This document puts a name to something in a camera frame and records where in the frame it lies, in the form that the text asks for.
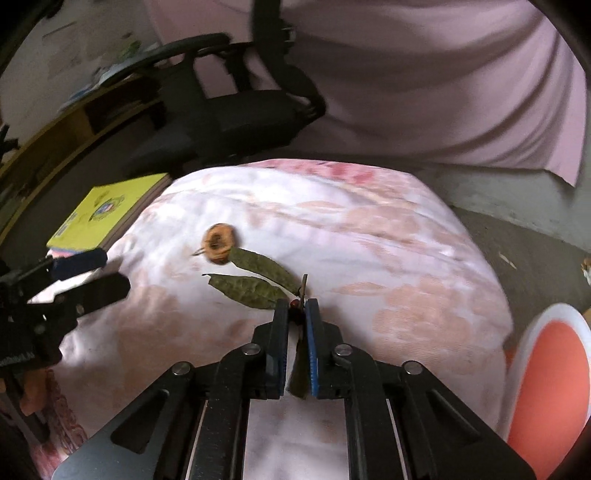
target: yellow book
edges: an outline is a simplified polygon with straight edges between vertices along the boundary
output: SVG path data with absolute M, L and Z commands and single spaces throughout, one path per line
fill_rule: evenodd
M 163 173 L 94 187 L 47 242 L 52 250 L 108 250 L 170 185 Z

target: bed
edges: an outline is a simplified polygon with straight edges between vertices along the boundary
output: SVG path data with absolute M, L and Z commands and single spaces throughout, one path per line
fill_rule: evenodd
M 177 180 L 110 249 L 104 271 L 126 274 L 131 292 L 83 317 L 61 345 L 44 410 L 51 442 L 32 451 L 44 479 L 170 365 L 216 362 L 271 320 L 271 311 L 207 285 L 206 273 L 244 274 L 192 255 L 215 223 L 231 224 L 242 247 L 307 273 L 309 295 L 345 341 L 392 364 L 421 361 L 496 427 L 511 316 L 494 272 L 449 208 L 406 173 L 267 160 Z M 55 284 L 36 300 L 87 278 Z M 245 479 L 336 480 L 347 471 L 342 403 L 290 395 L 254 402 Z

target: blue gripper pad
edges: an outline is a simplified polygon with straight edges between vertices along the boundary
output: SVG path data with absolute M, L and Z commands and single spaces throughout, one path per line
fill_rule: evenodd
M 85 272 L 104 267 L 107 253 L 100 249 L 88 250 L 67 258 L 56 258 L 53 261 L 51 277 L 53 280 L 66 280 Z
M 310 387 L 312 396 L 318 397 L 318 353 L 316 351 L 316 341 L 314 340 L 314 327 L 312 325 L 311 310 L 308 302 L 304 306 L 306 312 L 306 336 L 308 339 L 308 356 L 310 359 Z

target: screw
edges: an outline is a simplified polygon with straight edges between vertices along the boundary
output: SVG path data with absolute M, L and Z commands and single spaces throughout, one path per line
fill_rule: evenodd
M 171 370 L 175 375 L 181 377 L 191 371 L 191 364 L 189 362 L 177 362 L 171 367 Z
M 340 345 L 337 345 L 335 347 L 335 353 L 338 356 L 349 356 L 353 353 L 353 348 L 350 345 L 347 345 L 346 343 L 341 343 Z
M 261 346 L 257 343 L 247 343 L 246 345 L 242 345 L 242 352 L 244 355 L 256 355 L 260 353 Z
M 410 375 L 419 375 L 423 372 L 423 366 L 419 362 L 415 362 L 414 360 L 406 362 L 403 365 L 403 367 L 406 373 Z

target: dried leaf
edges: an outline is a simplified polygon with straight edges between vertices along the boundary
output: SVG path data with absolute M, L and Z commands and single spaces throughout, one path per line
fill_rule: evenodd
M 226 297 L 242 303 L 252 309 L 272 310 L 279 299 L 287 299 L 287 295 L 279 287 L 271 285 L 262 278 L 235 277 L 234 275 L 209 275 L 209 284 L 221 291 Z
M 287 391 L 294 397 L 306 398 L 310 394 L 310 358 L 308 340 L 304 335 L 295 347 L 295 360 Z
M 308 282 L 308 274 L 304 274 L 301 279 L 301 286 L 300 286 L 300 310 L 304 311 L 304 302 L 306 300 L 306 283 Z
M 296 296 L 299 295 L 300 282 L 285 268 L 279 265 L 279 263 L 264 255 L 259 255 L 242 248 L 232 247 L 230 250 L 230 262 L 238 268 L 258 273 L 268 278 Z

